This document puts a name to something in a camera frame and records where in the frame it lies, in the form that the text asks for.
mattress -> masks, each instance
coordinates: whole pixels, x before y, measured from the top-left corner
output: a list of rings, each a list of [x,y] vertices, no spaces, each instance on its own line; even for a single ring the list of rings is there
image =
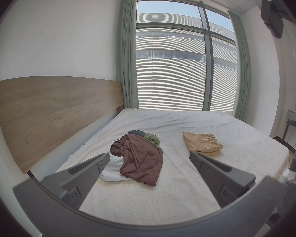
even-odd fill
[[[184,222],[220,209],[189,160],[182,132],[214,134],[223,149],[216,160],[276,178],[288,160],[288,149],[266,134],[221,112],[124,109],[81,146],[58,171],[109,152],[128,131],[142,130],[160,138],[163,166],[155,187],[129,181],[97,180],[80,210],[119,223],[162,225]]]

wooden headboard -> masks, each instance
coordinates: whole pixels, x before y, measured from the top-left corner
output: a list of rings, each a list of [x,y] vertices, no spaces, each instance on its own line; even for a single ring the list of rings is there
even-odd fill
[[[0,126],[23,173],[123,104],[122,85],[117,81],[61,76],[0,81]]]

curtain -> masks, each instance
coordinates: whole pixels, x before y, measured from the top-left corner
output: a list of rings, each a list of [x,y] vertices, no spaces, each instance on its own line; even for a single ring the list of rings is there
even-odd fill
[[[139,108],[136,71],[136,3],[122,0],[116,36],[116,80],[122,83],[124,108]]]
[[[250,91],[250,55],[245,30],[240,18],[229,11],[230,20],[236,38],[238,57],[238,83],[232,115],[244,120]]]

blue sky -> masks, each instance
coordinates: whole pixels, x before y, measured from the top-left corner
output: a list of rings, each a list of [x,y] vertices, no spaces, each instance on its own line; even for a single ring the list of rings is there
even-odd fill
[[[198,8],[193,5],[179,3],[179,2],[166,2],[166,1],[142,1],[138,2],[137,13],[172,13],[200,18]],[[208,21],[214,24],[225,27],[228,30],[234,31],[231,21],[210,10],[206,10]]]

building window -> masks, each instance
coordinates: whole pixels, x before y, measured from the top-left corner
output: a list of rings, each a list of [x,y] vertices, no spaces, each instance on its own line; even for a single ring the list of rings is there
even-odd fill
[[[234,34],[228,18],[209,10],[206,13],[215,36],[210,110],[231,113],[237,88]],[[198,7],[179,2],[139,1],[136,28],[139,108],[201,111],[206,60]],[[227,41],[217,38],[219,35]]]

